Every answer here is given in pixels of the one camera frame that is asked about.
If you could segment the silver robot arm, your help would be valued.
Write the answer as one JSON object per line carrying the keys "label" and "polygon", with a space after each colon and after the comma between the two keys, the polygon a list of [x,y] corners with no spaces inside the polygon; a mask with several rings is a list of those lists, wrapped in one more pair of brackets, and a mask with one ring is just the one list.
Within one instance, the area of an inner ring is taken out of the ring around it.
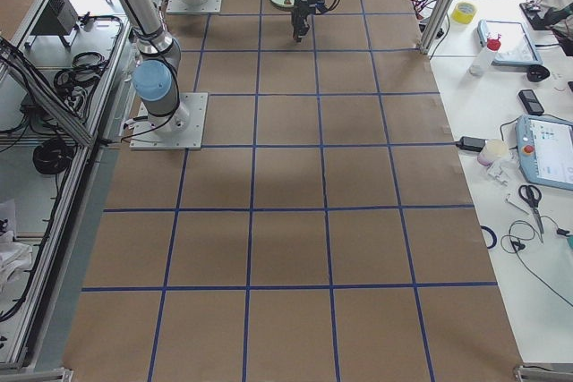
{"label": "silver robot arm", "polygon": [[147,109],[153,131],[179,131],[188,122],[178,88],[181,48],[167,30],[153,0],[119,0],[137,37],[142,62],[133,73],[133,86]]}

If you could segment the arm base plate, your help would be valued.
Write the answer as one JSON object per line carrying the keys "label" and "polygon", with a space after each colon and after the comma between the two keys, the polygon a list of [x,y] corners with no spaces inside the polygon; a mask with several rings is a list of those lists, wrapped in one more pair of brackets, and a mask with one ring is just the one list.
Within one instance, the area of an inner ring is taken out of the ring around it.
{"label": "arm base plate", "polygon": [[209,95],[207,93],[181,93],[180,106],[169,122],[154,130],[166,119],[153,115],[149,120],[137,122],[132,150],[199,150],[202,145]]}
{"label": "arm base plate", "polygon": [[222,0],[169,0],[167,14],[199,15],[220,13]]}

